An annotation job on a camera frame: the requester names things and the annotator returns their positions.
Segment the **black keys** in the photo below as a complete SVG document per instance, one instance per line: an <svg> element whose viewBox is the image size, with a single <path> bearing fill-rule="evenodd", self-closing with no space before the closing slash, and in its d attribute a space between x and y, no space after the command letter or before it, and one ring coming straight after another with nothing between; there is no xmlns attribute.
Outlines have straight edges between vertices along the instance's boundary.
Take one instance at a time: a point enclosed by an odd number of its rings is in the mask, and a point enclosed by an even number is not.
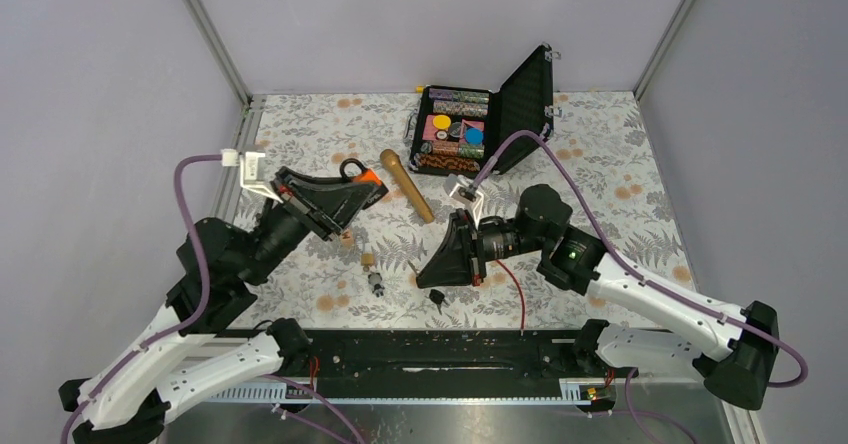
<svg viewBox="0 0 848 444"><path fill-rule="evenodd" d="M438 289L431 289L428 293L428 298L436 306L439 315L443 315L444 310L450 306L450 302L447 300L446 295Z"/></svg>

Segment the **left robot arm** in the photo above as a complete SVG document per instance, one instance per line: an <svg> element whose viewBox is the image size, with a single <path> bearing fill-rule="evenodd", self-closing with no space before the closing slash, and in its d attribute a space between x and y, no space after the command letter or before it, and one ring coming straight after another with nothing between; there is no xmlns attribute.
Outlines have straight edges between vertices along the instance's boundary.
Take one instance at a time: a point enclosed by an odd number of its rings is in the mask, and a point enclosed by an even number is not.
<svg viewBox="0 0 848 444"><path fill-rule="evenodd" d="M266 179L241 160L242 189L264 205L243 230L218 218L189 221L177 255L183 277L153 320L101 373L69 380L59 389L69 417L65 443L149 443L181 413L247 380L296 375L313 366L309 338L296 320L279 318L235 350L183 368L195 349L213 341L255 302L253 288L310 235L339 237L386 188L362 169L350 176L310 177L288 168Z"/></svg>

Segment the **orange black padlock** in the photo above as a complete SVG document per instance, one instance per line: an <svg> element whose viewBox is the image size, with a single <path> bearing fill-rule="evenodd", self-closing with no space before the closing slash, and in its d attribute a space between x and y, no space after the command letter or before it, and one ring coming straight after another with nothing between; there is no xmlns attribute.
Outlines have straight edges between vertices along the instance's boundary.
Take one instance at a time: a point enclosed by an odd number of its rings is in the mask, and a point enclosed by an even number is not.
<svg viewBox="0 0 848 444"><path fill-rule="evenodd" d="M339 165L341 178L346 182L367 182L382 186L382 180L357 158L347 158Z"/></svg>

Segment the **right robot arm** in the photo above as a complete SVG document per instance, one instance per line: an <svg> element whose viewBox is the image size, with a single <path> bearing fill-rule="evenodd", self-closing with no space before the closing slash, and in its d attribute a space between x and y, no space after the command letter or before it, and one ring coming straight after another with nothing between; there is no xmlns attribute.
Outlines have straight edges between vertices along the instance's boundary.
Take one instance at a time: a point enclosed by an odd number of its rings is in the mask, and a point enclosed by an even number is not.
<svg viewBox="0 0 848 444"><path fill-rule="evenodd" d="M478 285L487 263L538 252L536 271L547 283L619 305L666 331L627 331L588 321L573 350L583 374L657 367L701 379L711 394L733 406L761 409L778 355L776 310L760 301L741 307L688 289L675 291L572 226L571 215L571 207L547 184L525 189L510 219L477 218L459 208L434 255L417 272L416 285Z"/></svg>

